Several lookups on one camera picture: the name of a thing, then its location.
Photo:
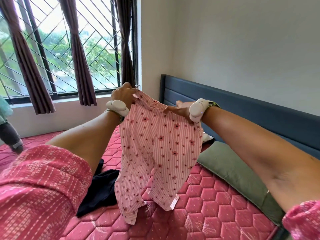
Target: pink patterned sleeve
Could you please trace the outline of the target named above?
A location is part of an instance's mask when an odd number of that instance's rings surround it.
[[[293,207],[282,223],[294,240],[320,239],[320,201],[306,201]]]
[[[0,239],[59,239],[92,180],[86,161],[40,145],[0,174]]]

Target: window sill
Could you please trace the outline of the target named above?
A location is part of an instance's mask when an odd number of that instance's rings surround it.
[[[102,95],[96,95],[96,98],[107,98],[107,97],[111,97],[111,94],[102,94]],[[73,98],[63,98],[63,99],[57,99],[57,100],[53,100],[53,104],[55,103],[64,103],[64,102],[71,102],[71,101],[79,101],[78,97],[73,97]],[[31,103],[25,103],[25,104],[11,104],[10,107],[12,109],[15,108],[21,108],[21,107],[32,107]]]

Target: window frame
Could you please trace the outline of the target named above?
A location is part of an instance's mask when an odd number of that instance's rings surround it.
[[[112,13],[112,26],[116,26],[116,19],[115,19],[115,5],[113,3],[114,0],[110,0],[111,4],[111,13]],[[78,98],[78,92],[57,92],[57,89],[54,85],[54,80],[52,78],[52,74],[50,72],[50,67],[49,67],[49,62],[46,59],[46,53],[45,49],[42,45],[42,40],[40,37],[40,34],[38,32],[38,28],[36,25],[36,21],[32,12],[32,8],[30,5],[30,0],[23,0],[25,6],[26,6],[26,11],[28,14],[28,18],[30,20],[31,28],[33,30],[34,36],[35,36],[35,41],[38,45],[38,49],[40,52],[40,56],[42,58],[42,62],[44,64],[44,68],[46,69],[46,73],[48,76],[48,80],[50,82],[50,88],[52,89],[52,94],[50,94],[51,99],[54,100],[61,100],[61,99],[71,99],[71,98]],[[131,26],[132,26],[132,64],[133,64],[133,72],[135,76],[135,85],[136,87],[138,86],[138,36],[137,36],[137,0],[132,0],[131,2]],[[119,71],[119,59],[118,59],[118,40],[116,36],[116,31],[113,28],[113,42],[114,42],[114,47],[115,48],[115,60],[116,60],[116,69]],[[121,86],[121,77],[119,72],[117,72],[117,80],[118,80],[118,87]],[[104,95],[104,94],[111,94],[112,91],[116,90],[117,88],[105,88],[105,89],[95,89],[94,92],[96,95]],[[21,96],[21,97],[7,97],[5,100],[9,104],[25,104],[25,103],[31,103],[30,96]]]

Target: mattress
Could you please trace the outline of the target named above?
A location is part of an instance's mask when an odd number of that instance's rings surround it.
[[[58,132],[23,139],[25,147],[44,144]],[[0,146],[2,157],[15,156]],[[103,155],[103,171],[121,168],[118,129]],[[164,211],[142,191],[147,205],[138,210],[134,226],[125,223],[117,205],[99,208],[82,218],[73,217],[60,240],[270,240],[277,230],[263,213],[229,184],[196,164],[178,192],[172,211]]]

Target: brown curtain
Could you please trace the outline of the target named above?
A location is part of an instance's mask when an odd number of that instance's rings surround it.
[[[97,100],[94,93],[94,85],[79,36],[76,0],[59,1],[70,28],[71,52],[80,104],[88,106],[94,104],[96,106]]]
[[[118,14],[121,33],[121,83],[129,82],[135,86],[134,69],[129,49],[130,25],[131,25],[131,0],[114,0]]]
[[[14,51],[35,113],[38,115],[55,112],[52,100],[22,35],[14,1],[0,0],[0,10],[8,22]]]

